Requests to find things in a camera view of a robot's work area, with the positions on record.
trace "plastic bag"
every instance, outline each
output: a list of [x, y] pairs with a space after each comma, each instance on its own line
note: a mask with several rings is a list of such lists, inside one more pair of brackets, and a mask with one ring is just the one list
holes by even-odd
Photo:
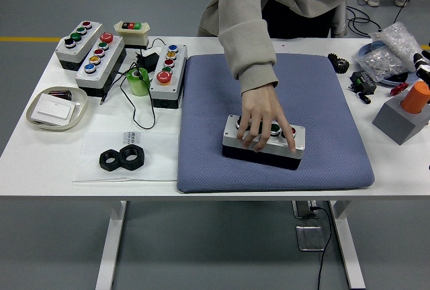
[[358, 64], [375, 82], [405, 73], [407, 68], [387, 46], [382, 46], [356, 58]]
[[409, 72], [415, 72], [414, 54], [421, 52], [421, 47], [402, 22], [398, 21], [382, 32], [370, 34], [372, 40], [381, 40], [403, 62]]

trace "label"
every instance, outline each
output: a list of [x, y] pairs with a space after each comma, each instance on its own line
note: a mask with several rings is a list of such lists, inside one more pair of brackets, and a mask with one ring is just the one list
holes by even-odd
[[139, 144], [140, 143], [140, 132], [124, 132], [122, 138], [123, 144]]

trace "black hex nut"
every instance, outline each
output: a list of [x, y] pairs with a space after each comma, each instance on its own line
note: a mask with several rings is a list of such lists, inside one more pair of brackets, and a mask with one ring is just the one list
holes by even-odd
[[99, 164], [105, 171], [114, 171], [120, 168], [120, 153], [113, 149], [102, 152], [100, 154]]
[[[127, 160], [130, 156], [136, 156], [134, 159]], [[145, 162], [145, 153], [143, 149], [135, 144], [129, 144], [120, 150], [120, 164], [122, 168], [129, 171], [135, 171], [143, 166]]]

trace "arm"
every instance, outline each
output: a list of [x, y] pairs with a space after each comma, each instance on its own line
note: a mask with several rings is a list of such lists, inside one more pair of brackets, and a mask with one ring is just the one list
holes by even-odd
[[[261, 18], [261, 0], [219, 0], [219, 40], [224, 47], [227, 64], [239, 79], [242, 93], [242, 122], [237, 138], [247, 148], [258, 134], [263, 120], [263, 133], [255, 151], [260, 151], [270, 137], [270, 125], [276, 119], [284, 131], [290, 150], [295, 150], [292, 129], [285, 118], [274, 87], [275, 50], [267, 26]], [[243, 139], [248, 120], [253, 124]]]

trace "yellow floor line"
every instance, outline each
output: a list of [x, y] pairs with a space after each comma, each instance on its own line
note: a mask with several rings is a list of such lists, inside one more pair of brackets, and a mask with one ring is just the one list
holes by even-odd
[[59, 37], [0, 37], [0, 42], [59, 42]]

